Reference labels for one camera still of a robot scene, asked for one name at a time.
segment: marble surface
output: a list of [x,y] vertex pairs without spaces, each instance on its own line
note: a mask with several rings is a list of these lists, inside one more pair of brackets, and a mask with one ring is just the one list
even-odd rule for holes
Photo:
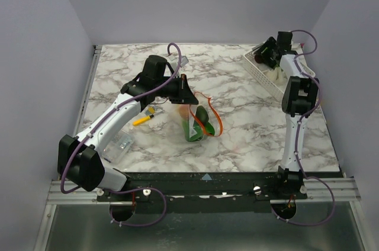
[[[275,172],[285,140],[285,115],[242,67],[252,45],[180,44],[189,63],[182,68],[194,91],[212,97],[224,125],[220,137],[188,143],[176,122],[175,105],[143,125],[123,130],[134,143],[117,167],[133,172]],[[166,44],[103,46],[84,127],[113,102],[122,85],[134,78],[150,54],[166,56]],[[338,161],[321,110],[309,118],[304,136],[306,171],[338,171]]]

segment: gray wall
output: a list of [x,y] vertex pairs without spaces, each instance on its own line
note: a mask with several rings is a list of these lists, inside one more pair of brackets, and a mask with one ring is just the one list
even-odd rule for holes
[[70,0],[95,44],[253,43],[312,29],[328,0]]
[[379,0],[330,0],[307,58],[324,87],[323,109],[342,167],[353,175],[379,246]]
[[0,249],[32,250],[93,48],[69,0],[0,0]]

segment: orange strap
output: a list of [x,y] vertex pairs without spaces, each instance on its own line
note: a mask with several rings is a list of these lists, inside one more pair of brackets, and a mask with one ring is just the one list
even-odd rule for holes
[[212,107],[211,105],[211,98],[210,97],[206,97],[204,94],[202,94],[201,92],[198,92],[196,91],[194,95],[196,95],[197,93],[201,94],[202,96],[204,96],[207,100],[208,100],[208,105],[209,107],[211,108],[212,112],[214,113],[214,115],[216,116],[217,118],[217,121],[219,122],[219,125],[220,125],[220,133],[217,135],[217,136],[213,136],[211,134],[208,134],[207,131],[205,130],[205,127],[204,125],[199,121],[198,118],[196,118],[195,114],[192,112],[191,110],[191,106],[189,106],[189,112],[191,113],[192,117],[195,119],[195,121],[199,124],[199,126],[201,127],[201,129],[203,130],[203,133],[206,135],[206,136],[209,136],[209,137],[219,137],[220,135],[222,135],[223,133],[223,122],[221,121],[221,118],[219,116],[219,114],[217,113],[217,111]]

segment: table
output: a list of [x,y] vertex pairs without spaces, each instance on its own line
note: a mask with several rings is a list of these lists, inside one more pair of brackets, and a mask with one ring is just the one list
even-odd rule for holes
[[[123,130],[134,143],[117,164],[125,172],[275,172],[285,140],[281,105],[242,67],[253,45],[180,44],[189,63],[182,68],[192,90],[212,97],[224,125],[220,137],[195,143],[184,139],[174,120],[175,106],[158,105],[163,114]],[[167,44],[119,44],[102,47],[85,111],[89,126],[133,79],[150,54],[166,56]],[[310,116],[304,136],[306,171],[339,171],[321,110]]]

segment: plastic basket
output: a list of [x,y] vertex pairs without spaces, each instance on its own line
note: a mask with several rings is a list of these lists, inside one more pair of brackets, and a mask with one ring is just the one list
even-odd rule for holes
[[[292,49],[299,54],[303,52],[300,44],[294,44],[292,46]],[[270,93],[278,102],[281,102],[283,99],[285,88],[287,87],[288,83],[288,79],[285,76],[285,73],[283,73],[283,80],[280,83],[273,82],[265,74],[272,69],[264,64],[256,63],[254,60],[253,50],[248,51],[246,54],[243,55],[243,57],[245,58],[242,64],[243,68],[248,73],[250,73],[250,75],[252,75],[256,79],[256,81],[258,81],[267,90],[267,92]],[[299,57],[298,61],[304,66],[304,70],[309,75],[311,75],[312,77],[316,76],[316,74],[307,66],[304,56]]]

